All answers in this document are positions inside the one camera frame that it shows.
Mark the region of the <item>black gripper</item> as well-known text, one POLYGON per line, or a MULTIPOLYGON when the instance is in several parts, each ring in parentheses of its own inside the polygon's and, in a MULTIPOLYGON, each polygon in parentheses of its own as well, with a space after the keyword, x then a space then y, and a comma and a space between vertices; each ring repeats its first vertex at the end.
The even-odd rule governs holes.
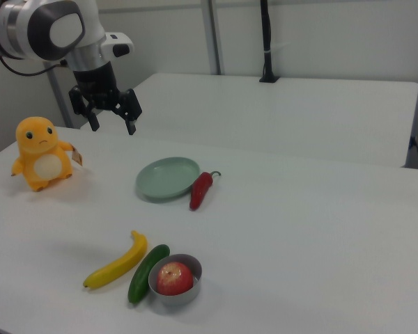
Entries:
POLYGON ((136 132, 135 121, 142 114, 142 108, 133 89, 119 92, 110 62, 94 70, 74 71, 73 74, 77 85, 68 92, 73 112, 84 116, 93 132, 100 127, 93 107, 111 109, 124 119, 129 135, 136 132))

